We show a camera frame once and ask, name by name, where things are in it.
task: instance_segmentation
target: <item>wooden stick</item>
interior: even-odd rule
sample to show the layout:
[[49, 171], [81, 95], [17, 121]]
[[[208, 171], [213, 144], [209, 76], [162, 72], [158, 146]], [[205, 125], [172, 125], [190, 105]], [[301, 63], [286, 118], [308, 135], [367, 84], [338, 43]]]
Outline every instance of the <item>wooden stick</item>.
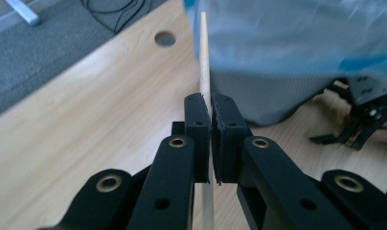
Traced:
[[[200, 65], [200, 93], [205, 100], [208, 114], [212, 116], [211, 108], [211, 84], [209, 73], [209, 46], [208, 46], [208, 26], [206, 21], [206, 13], [200, 14], [200, 50], [199, 50], [199, 65]], [[212, 149], [209, 149], [209, 181], [210, 184], [202, 185], [202, 215], [203, 215], [203, 229], [215, 229], [214, 218], [214, 183], [213, 171], [214, 164], [212, 161]]]

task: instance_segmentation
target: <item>wooden table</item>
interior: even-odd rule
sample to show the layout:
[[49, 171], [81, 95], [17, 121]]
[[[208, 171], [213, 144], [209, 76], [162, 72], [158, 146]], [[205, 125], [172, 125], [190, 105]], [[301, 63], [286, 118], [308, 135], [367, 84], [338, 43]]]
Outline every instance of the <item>wooden table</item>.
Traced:
[[[170, 0], [0, 117], [0, 229], [35, 229], [60, 221], [72, 198], [99, 171], [136, 173], [152, 162], [183, 99], [197, 92], [198, 64], [180, 0]], [[161, 47], [154, 37], [172, 32]], [[354, 151], [307, 139], [341, 126], [347, 106], [325, 93], [275, 126], [252, 127], [275, 140], [308, 175], [344, 169], [387, 189], [387, 147]], [[201, 228], [200, 193], [193, 227]], [[216, 229], [247, 229], [235, 185], [215, 185]]]

